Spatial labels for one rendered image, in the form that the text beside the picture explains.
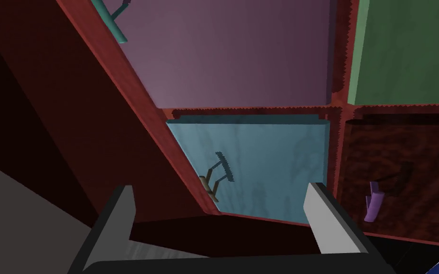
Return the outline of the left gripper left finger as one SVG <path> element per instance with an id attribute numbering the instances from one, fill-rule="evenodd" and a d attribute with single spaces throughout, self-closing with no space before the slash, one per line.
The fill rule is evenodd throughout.
<path id="1" fill-rule="evenodd" d="M 136 214 L 133 188 L 118 186 L 86 236 L 67 274 L 122 274 Z"/>

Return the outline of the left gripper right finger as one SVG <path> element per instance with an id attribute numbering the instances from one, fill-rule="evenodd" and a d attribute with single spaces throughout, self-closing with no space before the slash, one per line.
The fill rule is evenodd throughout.
<path id="1" fill-rule="evenodd" d="M 304 265 L 386 265 L 322 183 L 309 183 L 303 208 L 320 250 L 303 256 Z"/>

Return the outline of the blue drawer front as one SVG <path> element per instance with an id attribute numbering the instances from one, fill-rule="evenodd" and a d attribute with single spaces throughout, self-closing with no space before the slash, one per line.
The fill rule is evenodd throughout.
<path id="1" fill-rule="evenodd" d="M 193 169 L 219 182 L 222 213 L 307 223 L 308 183 L 326 183 L 330 122 L 317 115 L 181 116 L 167 121 Z"/>

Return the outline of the dark brown drawer front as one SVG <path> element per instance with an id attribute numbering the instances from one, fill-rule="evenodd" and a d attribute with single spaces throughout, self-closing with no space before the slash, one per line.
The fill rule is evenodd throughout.
<path id="1" fill-rule="evenodd" d="M 370 181 L 385 193 L 371 223 Z M 347 122 L 337 198 L 365 233 L 439 244 L 439 125 Z"/>

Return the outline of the red wooden cupboard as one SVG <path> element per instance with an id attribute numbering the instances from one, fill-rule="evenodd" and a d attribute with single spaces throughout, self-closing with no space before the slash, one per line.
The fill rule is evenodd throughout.
<path id="1" fill-rule="evenodd" d="M 112 190 L 138 196 L 134 240 L 199 255 L 316 252 L 306 225 L 217 215 L 138 75 L 90 0 L 0 0 L 0 168 L 87 225 Z M 328 190 L 337 198 L 347 122 L 439 125 L 438 106 L 177 109 L 186 114 L 317 114 L 333 122 Z M 366 233 L 395 256 L 439 244 Z"/>

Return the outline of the green cupboard door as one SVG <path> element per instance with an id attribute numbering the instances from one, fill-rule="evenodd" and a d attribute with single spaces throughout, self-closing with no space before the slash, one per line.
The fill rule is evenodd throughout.
<path id="1" fill-rule="evenodd" d="M 359 0 L 348 103 L 439 104 L 439 0 Z"/>

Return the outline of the purple cupboard door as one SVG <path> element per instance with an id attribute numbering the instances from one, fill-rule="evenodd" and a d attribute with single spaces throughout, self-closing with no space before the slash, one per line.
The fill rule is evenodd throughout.
<path id="1" fill-rule="evenodd" d="M 337 0 L 131 0 L 121 45 L 158 108 L 326 105 Z"/>

